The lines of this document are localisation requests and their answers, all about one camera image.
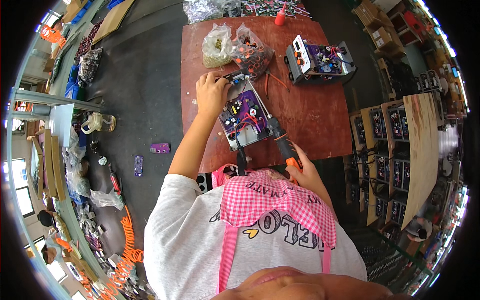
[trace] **bag of orange components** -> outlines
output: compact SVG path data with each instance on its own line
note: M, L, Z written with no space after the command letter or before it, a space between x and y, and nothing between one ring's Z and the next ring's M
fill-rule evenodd
M250 80L255 81L268 67L274 50L263 43L249 28L242 23L237 29L237 36L232 40L233 50L230 56L236 64L247 68Z

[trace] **red glue bottle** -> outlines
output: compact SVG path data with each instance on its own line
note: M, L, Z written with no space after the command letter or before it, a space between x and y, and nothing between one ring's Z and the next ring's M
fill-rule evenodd
M283 4L283 7L282 9L276 14L276 17L275 17L275 24L278 25L278 26L282 26L283 23L285 23L285 7L287 6L287 4Z

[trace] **pink gingham apron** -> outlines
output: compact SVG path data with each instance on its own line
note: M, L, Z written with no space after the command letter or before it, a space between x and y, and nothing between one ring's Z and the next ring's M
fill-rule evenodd
M227 287L233 263L238 227L251 226L273 209L287 212L324 242L322 272L330 272L332 248L336 244L335 222L330 208L312 191L299 187L271 169L246 171L247 176L232 177L221 167L212 173L213 188L225 185L220 204L220 219L225 232L220 256L216 294Z

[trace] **small purple circuit board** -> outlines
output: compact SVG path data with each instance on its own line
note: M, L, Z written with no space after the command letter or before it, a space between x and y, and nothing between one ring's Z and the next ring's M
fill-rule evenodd
M144 157L142 155L135 155L135 163L133 165L135 176L143 176L144 174Z
M160 154L170 153L170 147L168 146L168 143L151 144L150 153L160 153Z

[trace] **woman's left hand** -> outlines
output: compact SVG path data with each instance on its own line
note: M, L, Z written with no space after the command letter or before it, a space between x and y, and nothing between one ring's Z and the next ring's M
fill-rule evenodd
M219 76L220 72L209 72L197 81L198 115L202 118L217 118L225 106L231 85L225 78L215 82L215 78Z

